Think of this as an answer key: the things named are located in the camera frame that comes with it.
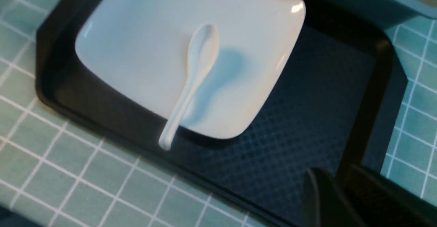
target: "teal surface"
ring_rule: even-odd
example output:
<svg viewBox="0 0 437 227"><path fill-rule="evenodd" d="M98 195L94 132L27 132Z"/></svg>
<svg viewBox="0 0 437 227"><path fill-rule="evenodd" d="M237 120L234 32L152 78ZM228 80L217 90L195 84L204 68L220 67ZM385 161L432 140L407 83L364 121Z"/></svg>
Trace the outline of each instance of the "teal surface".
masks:
<svg viewBox="0 0 437 227"><path fill-rule="evenodd" d="M50 227L265 227L42 105L35 30L58 0L0 0L0 204ZM437 25L387 30L409 84L381 174L437 205Z"/></svg>

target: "spoon handle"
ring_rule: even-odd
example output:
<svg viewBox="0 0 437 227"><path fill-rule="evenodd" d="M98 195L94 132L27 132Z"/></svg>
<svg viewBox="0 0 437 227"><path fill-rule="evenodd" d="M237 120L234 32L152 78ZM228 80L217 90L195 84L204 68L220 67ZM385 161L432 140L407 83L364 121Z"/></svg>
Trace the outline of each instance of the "spoon handle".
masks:
<svg viewBox="0 0 437 227"><path fill-rule="evenodd" d="M178 101L176 102L170 117L159 137L159 145L162 149L169 151L171 148L171 143L173 142L176 131L178 130L179 124L181 123L182 117L184 116L185 110L190 104L198 85L193 83L188 83L185 85L184 90L181 93Z"/></svg>

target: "plate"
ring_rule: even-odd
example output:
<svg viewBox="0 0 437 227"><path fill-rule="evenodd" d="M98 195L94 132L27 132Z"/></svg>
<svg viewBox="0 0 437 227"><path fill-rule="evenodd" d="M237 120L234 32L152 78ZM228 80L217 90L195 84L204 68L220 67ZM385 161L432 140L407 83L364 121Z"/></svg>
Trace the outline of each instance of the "plate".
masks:
<svg viewBox="0 0 437 227"><path fill-rule="evenodd" d="M186 81L190 39L214 23L220 53L181 126L228 139L241 134L266 101L305 12L303 0L103 0L75 49L106 84L168 118Z"/></svg>

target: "spoon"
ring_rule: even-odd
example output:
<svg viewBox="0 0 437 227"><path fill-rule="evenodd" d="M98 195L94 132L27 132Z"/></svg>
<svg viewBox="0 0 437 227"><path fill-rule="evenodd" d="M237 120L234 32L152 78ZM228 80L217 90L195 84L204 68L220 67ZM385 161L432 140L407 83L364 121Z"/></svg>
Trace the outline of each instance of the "spoon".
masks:
<svg viewBox="0 0 437 227"><path fill-rule="evenodd" d="M187 81L159 137L159 145L164 150L170 150L171 143L185 110L197 89L214 66L219 51L220 36L217 26L214 24L204 24L198 28L188 46Z"/></svg>

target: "black tray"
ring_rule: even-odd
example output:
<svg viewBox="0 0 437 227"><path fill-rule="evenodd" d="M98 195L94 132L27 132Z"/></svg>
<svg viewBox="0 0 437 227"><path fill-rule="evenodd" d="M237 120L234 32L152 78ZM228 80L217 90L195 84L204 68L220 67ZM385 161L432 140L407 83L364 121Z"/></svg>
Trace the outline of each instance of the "black tray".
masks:
<svg viewBox="0 0 437 227"><path fill-rule="evenodd" d="M43 103L280 226L301 224L306 168L351 163L379 171L407 79L385 34L325 1L306 21L275 88L249 128L230 140L180 129L170 152L165 120L93 75L75 38L101 0L61 0L37 33Z"/></svg>

